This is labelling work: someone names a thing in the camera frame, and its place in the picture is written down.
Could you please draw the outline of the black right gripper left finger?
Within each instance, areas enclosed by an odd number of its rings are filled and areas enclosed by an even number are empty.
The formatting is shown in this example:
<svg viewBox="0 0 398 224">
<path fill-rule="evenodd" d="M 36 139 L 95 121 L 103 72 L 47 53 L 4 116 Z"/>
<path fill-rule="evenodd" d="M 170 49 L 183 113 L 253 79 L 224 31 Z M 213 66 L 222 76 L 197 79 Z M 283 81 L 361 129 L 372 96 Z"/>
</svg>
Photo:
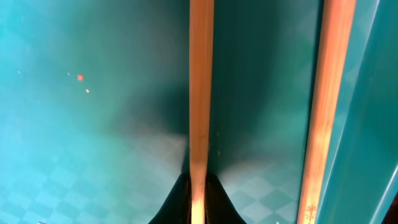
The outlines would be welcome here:
<svg viewBox="0 0 398 224">
<path fill-rule="evenodd" d="M 191 183 L 188 173 L 179 175 L 149 224 L 191 224 Z"/>
</svg>

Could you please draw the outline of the wooden chopstick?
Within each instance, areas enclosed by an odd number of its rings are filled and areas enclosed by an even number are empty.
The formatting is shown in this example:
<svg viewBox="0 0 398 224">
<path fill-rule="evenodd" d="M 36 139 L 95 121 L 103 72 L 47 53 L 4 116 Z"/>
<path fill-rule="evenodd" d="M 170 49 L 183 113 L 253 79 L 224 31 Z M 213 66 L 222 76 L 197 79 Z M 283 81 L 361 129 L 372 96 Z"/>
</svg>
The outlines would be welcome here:
<svg viewBox="0 0 398 224">
<path fill-rule="evenodd" d="M 325 1 L 297 223 L 314 224 L 356 0 Z"/>
<path fill-rule="evenodd" d="M 192 224 L 205 224 L 214 8 L 214 0 L 190 0 L 189 166 L 192 186 Z"/>
</svg>

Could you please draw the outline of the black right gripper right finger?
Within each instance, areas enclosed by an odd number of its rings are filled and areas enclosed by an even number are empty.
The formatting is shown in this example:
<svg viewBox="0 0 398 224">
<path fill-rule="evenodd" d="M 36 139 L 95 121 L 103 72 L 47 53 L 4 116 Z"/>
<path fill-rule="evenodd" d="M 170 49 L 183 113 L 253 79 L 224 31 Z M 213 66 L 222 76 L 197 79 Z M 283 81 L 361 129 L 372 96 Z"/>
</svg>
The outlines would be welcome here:
<svg viewBox="0 0 398 224">
<path fill-rule="evenodd" d="M 207 173 L 205 184 L 206 224 L 246 224 L 234 208 L 219 178 Z"/>
</svg>

